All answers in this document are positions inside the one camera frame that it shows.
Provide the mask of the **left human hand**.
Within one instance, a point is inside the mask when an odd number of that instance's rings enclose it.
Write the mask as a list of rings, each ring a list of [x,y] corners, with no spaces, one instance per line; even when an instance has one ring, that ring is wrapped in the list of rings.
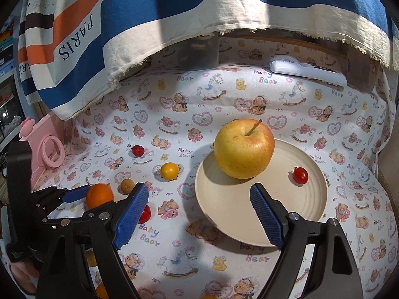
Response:
[[[18,261],[9,264],[11,274],[18,286],[27,295],[36,294],[36,284],[39,279],[39,272],[29,261]]]

